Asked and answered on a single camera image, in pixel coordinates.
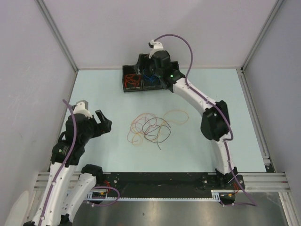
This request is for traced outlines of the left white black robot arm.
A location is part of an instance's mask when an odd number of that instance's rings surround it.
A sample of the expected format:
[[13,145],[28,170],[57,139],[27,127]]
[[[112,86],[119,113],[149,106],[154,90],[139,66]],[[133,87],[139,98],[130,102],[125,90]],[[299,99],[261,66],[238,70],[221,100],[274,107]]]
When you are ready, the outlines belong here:
[[86,109],[74,109],[52,149],[48,182],[40,206],[26,226],[71,226],[74,217],[92,188],[99,188],[105,181],[100,166],[87,164],[81,170],[79,179],[68,193],[69,183],[79,160],[85,152],[85,145],[92,138],[111,131],[112,122],[101,110],[94,116]]

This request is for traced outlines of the black storage bin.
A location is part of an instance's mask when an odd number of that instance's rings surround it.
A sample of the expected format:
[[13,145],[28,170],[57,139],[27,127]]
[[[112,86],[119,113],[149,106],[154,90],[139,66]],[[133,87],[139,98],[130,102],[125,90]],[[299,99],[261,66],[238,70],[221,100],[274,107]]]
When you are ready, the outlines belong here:
[[170,62],[168,77],[175,77],[179,73],[179,64],[177,61]]
[[122,85],[125,93],[143,91],[142,76],[135,73],[133,65],[122,66]]
[[162,89],[162,85],[157,76],[154,73],[143,70],[143,90],[159,90]]

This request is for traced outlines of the aluminium frame rail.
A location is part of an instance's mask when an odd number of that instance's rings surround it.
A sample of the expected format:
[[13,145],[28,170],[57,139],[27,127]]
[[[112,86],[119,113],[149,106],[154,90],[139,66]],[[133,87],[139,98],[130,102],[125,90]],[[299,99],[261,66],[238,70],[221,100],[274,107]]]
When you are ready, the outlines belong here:
[[[73,188],[78,181],[80,172],[75,172],[71,177],[69,188]],[[243,177],[247,192],[290,192],[285,173],[250,172],[239,173]],[[38,174],[34,191],[45,190],[48,182],[48,172]]]

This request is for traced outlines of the black left storage bin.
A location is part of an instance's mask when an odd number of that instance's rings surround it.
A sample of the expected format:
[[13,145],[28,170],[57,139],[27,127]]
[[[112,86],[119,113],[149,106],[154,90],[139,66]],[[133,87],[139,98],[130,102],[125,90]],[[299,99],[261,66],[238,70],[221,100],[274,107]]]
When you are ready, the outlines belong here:
[[135,73],[133,65],[122,66],[122,85],[125,93],[143,91],[142,76]]

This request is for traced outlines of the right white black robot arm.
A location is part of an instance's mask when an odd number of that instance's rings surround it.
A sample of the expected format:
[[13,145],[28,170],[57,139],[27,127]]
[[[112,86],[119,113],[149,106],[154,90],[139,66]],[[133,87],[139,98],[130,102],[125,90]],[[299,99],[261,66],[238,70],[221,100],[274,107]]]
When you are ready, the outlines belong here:
[[186,75],[173,68],[170,55],[165,50],[139,54],[134,70],[139,75],[155,75],[164,89],[181,96],[200,113],[200,130],[213,144],[218,186],[228,189],[235,183],[241,188],[242,181],[238,179],[238,170],[231,161],[228,145],[233,140],[233,131],[226,102],[216,102],[198,90]]

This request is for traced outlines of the black middle storage bin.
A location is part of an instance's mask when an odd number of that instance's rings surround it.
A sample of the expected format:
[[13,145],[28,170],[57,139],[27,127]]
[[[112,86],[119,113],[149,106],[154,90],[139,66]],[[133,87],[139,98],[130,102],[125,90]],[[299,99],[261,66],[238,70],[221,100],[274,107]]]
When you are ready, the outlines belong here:
[[162,89],[162,85],[157,76],[154,73],[143,70],[143,90],[159,90]]

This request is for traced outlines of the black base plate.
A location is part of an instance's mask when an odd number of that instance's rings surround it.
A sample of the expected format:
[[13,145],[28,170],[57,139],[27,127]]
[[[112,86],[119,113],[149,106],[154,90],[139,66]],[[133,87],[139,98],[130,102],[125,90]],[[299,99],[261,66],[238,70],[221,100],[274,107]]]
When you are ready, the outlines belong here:
[[112,172],[96,176],[97,185],[108,182],[116,188],[121,198],[189,199],[209,198],[212,190],[233,190],[245,183],[241,175],[237,180],[218,173],[154,173],[154,172]]

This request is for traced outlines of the black right storage bin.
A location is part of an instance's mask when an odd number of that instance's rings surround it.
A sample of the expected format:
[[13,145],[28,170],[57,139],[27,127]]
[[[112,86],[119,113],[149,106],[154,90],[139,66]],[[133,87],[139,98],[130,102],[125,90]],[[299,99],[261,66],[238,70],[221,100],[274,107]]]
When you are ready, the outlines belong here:
[[175,77],[179,73],[179,64],[177,61],[170,62],[168,77]]

